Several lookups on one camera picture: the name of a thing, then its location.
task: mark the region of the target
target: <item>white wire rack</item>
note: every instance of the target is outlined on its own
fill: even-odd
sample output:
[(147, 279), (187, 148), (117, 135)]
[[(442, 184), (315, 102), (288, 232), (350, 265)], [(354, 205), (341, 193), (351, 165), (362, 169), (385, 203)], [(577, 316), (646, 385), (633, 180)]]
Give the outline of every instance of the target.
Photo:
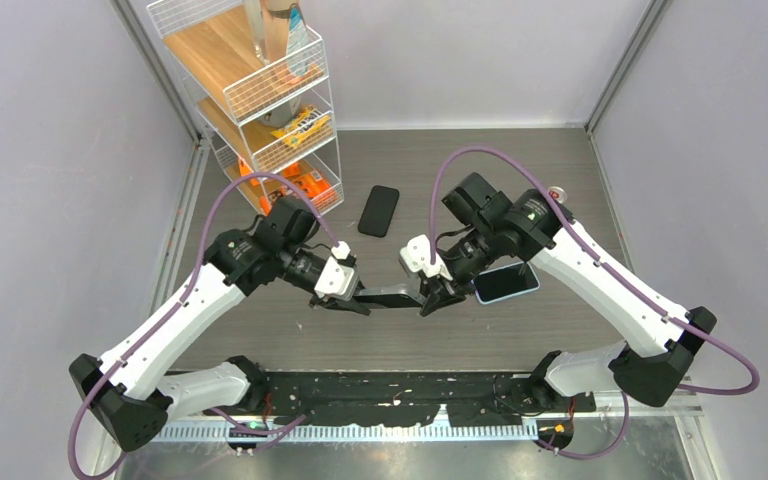
[(184, 78), (183, 84), (202, 119), (225, 140), (225, 143), (246, 162), (252, 171), (278, 173), (337, 138), (331, 104), (316, 90), (304, 94), (303, 104), (315, 106), (322, 112), (325, 120), (309, 136), (291, 145), (290, 140), (302, 138), (302, 133), (307, 127), (299, 126), (278, 138), (271, 133), (275, 129), (258, 122), (236, 125), (223, 115), (194, 78)]
[[(173, 58), (187, 71), (187, 96), (223, 141), (214, 153), (229, 178), (240, 177), (241, 163), (243, 171), (278, 173), (304, 159), (330, 185), (313, 198), (314, 204), (327, 211), (343, 201), (328, 64), (319, 34), (308, 27), (306, 46), (263, 66), (254, 52), (242, 0), (159, 0), (147, 10)], [(299, 126), (276, 138), (275, 129), (256, 121), (300, 95), (325, 119), (313, 133)], [(332, 140), (336, 161), (323, 162), (314, 152)], [(262, 212), (261, 198), (272, 193), (268, 184), (244, 184), (240, 192)]]
[(163, 38), (240, 5), (240, 0), (159, 0), (146, 10)]
[[(328, 78), (324, 42), (311, 28), (305, 47), (261, 68), (240, 0), (160, 0), (148, 12), (175, 58), (239, 125)], [(225, 58), (212, 57), (217, 48)]]
[[(225, 172), (225, 176), (231, 181), (240, 178), (242, 176), (239, 165), (240, 159), (234, 150), (221, 137), (214, 138), (211, 145), (216, 161), (222, 171)], [(340, 177), (328, 167), (327, 163), (315, 153), (311, 153), (299, 161), (302, 163), (302, 171), (315, 172), (315, 175), (321, 175), (328, 182), (328, 188), (310, 199), (320, 213), (325, 214), (343, 202), (343, 183)], [(263, 200), (261, 199), (269, 200), (270, 194), (280, 190), (281, 185), (274, 181), (244, 182), (237, 189), (248, 200), (252, 208), (260, 213), (266, 213), (263, 210)]]

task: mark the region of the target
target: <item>light blue phone case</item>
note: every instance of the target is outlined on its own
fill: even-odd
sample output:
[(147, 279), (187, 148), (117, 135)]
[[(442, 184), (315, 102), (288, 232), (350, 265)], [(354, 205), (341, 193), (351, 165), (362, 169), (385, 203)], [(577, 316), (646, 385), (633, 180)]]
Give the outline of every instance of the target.
[[(488, 274), (490, 272), (495, 272), (496, 270), (501, 270), (503, 268), (509, 268), (512, 265), (522, 265), (522, 263), (523, 262), (516, 262), (516, 263), (512, 263), (510, 265), (505, 265), (503, 267), (494, 268), (493, 270), (487, 270), (486, 272), (481, 272), (478, 276), (480, 277), (481, 275), (486, 275), (486, 274)], [(533, 268), (531, 268), (531, 264), (526, 264), (526, 265), (528, 266), (528, 269), (531, 270), (531, 273), (534, 274), (534, 280), (537, 281), (537, 286), (536, 287), (529, 288), (528, 290), (522, 290), (522, 291), (519, 291), (519, 292), (516, 292), (516, 293), (512, 293), (512, 294), (504, 296), (504, 297), (499, 297), (499, 298), (497, 298), (495, 300), (491, 300), (489, 302), (485, 302), (484, 300), (482, 300), (481, 299), (481, 295), (479, 295), (478, 294), (478, 290), (476, 290), (475, 291), (475, 299), (478, 300), (478, 303), (480, 303), (481, 305), (490, 305), (491, 303), (501, 302), (502, 300), (507, 300), (509, 298), (518, 297), (518, 296), (520, 296), (520, 295), (522, 295), (524, 293), (529, 293), (529, 292), (533, 292), (533, 291), (537, 290), (538, 288), (540, 288), (540, 279), (537, 278), (537, 273), (534, 271)]]

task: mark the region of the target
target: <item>gray wall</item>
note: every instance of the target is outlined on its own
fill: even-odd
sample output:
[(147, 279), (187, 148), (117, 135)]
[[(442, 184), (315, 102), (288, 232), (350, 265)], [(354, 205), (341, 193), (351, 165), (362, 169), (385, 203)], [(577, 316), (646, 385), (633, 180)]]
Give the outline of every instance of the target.
[(0, 2), (0, 479), (72, 478), (66, 369), (145, 318), (191, 148), (108, 2)]
[[(151, 1), (131, 3), (156, 38)], [(340, 126), (583, 125), (649, 0), (485, 3), (303, 0)]]
[[(727, 472), (768, 478), (768, 2), (674, 2), (597, 130), (635, 267), (761, 370), (703, 398)], [(711, 347), (698, 384), (747, 375)]]

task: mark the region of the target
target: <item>black smartphone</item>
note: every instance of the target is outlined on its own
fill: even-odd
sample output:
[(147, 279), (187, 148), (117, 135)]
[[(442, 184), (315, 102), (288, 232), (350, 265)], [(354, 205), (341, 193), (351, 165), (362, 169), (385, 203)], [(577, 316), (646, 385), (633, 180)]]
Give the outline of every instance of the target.
[(369, 192), (366, 206), (358, 222), (358, 232), (381, 238), (390, 229), (390, 220), (399, 203), (399, 191), (395, 188), (376, 185)]
[(523, 262), (482, 272), (472, 284), (475, 285), (475, 298), (482, 305), (501, 302), (540, 288), (540, 281), (531, 265)]

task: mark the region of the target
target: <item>black motor joint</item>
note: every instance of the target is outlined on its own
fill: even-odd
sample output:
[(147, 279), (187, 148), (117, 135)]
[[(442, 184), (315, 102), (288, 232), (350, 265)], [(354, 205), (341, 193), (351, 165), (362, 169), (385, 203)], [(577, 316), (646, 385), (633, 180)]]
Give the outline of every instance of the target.
[[(443, 197), (443, 204), (461, 223), (472, 227), (452, 247), (439, 252), (456, 291), (472, 293), (472, 280), (503, 256), (531, 260), (554, 245), (552, 237), (561, 229), (537, 190), (528, 190), (511, 202), (474, 172)], [(572, 214), (559, 206), (571, 220)]]

